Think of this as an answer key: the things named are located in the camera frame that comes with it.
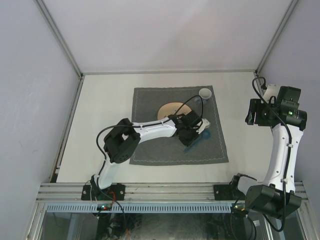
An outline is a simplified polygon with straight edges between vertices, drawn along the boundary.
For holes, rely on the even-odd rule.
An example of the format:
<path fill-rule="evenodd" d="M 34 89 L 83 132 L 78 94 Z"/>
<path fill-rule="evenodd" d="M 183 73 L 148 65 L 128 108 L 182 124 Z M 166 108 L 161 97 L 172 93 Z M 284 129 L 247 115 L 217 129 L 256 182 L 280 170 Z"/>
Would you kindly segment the grey cloth placemat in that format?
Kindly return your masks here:
<path fill-rule="evenodd" d="M 210 138 L 202 141 L 189 152 L 176 136 L 162 137 L 140 143 L 129 160 L 131 165 L 176 166 L 228 163 L 227 147 L 221 127 L 216 96 L 213 94 L 206 104 L 197 104 L 195 95 L 202 86 L 189 87 L 136 87 L 133 92 L 133 122 L 157 120 L 159 109 L 168 103 L 185 103 L 197 114 L 210 122 Z"/>

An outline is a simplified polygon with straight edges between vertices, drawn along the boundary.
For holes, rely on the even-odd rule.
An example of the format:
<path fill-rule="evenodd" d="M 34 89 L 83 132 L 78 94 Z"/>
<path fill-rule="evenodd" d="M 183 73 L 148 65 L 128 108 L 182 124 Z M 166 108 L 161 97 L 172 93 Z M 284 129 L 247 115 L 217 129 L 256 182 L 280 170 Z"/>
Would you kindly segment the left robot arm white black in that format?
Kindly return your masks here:
<path fill-rule="evenodd" d="M 102 166 L 83 186 L 81 200 L 123 201 L 126 187 L 114 183 L 113 178 L 120 164 L 132 157 L 139 144 L 176 136 L 185 147 L 190 147 L 209 126 L 207 119 L 192 110 L 150 122 L 131 122 L 124 118 L 107 127 L 109 132 L 103 139 L 104 145 L 98 147 L 104 157 Z"/>

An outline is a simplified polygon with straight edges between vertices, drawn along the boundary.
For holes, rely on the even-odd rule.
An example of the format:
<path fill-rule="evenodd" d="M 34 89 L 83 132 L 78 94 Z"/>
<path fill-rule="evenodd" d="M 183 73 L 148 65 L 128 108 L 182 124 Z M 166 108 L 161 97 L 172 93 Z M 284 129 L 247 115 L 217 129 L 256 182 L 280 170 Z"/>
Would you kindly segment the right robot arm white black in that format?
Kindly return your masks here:
<path fill-rule="evenodd" d="M 301 89 L 269 84 L 262 97 L 252 98 L 245 122 L 271 129 L 273 143 L 263 182 L 238 173 L 228 184 L 213 187 L 216 201 L 244 200 L 244 207 L 266 216 L 283 219 L 296 211 L 302 198 L 295 194 L 298 147 L 307 124 L 307 113 L 299 109 Z"/>

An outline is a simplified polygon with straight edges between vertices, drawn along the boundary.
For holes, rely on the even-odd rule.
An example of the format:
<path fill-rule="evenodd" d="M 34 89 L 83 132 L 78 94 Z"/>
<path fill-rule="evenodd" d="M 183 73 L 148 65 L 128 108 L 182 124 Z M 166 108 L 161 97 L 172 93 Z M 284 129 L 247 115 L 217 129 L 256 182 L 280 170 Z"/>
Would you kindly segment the blue plastic spoon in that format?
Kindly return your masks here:
<path fill-rule="evenodd" d="M 192 148 L 195 148 L 198 144 L 200 144 L 203 141 L 208 140 L 211 137 L 211 133 L 208 129 L 205 129 L 201 135 L 188 147 L 186 147 L 183 150 L 183 153 L 186 154 L 188 153 Z"/>

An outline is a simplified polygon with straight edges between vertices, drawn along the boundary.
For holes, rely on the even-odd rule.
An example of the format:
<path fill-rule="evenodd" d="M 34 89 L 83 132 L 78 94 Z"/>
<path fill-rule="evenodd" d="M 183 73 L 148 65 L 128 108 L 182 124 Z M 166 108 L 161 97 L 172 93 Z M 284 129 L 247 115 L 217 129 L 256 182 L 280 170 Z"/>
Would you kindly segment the beige bird pattern plate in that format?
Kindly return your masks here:
<path fill-rule="evenodd" d="M 170 102 L 167 103 L 165 105 L 163 105 L 158 113 L 157 113 L 157 119 L 161 120 L 163 118 L 168 117 L 169 115 L 174 115 L 176 113 L 176 111 L 179 109 L 179 107 L 182 105 L 182 102 Z M 184 105 L 178 112 L 177 115 L 180 114 L 188 114 L 189 112 L 191 112 L 191 108 L 188 105 Z"/>

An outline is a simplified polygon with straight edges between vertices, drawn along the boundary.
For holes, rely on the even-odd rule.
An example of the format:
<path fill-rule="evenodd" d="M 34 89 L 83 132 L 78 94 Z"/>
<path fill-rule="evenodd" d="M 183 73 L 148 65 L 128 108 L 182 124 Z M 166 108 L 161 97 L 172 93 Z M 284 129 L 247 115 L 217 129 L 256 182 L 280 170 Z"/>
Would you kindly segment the white mug blue handle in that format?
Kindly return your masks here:
<path fill-rule="evenodd" d="M 198 95 L 194 101 L 199 105 L 206 104 L 212 97 L 212 91 L 209 88 L 201 88 Z"/>

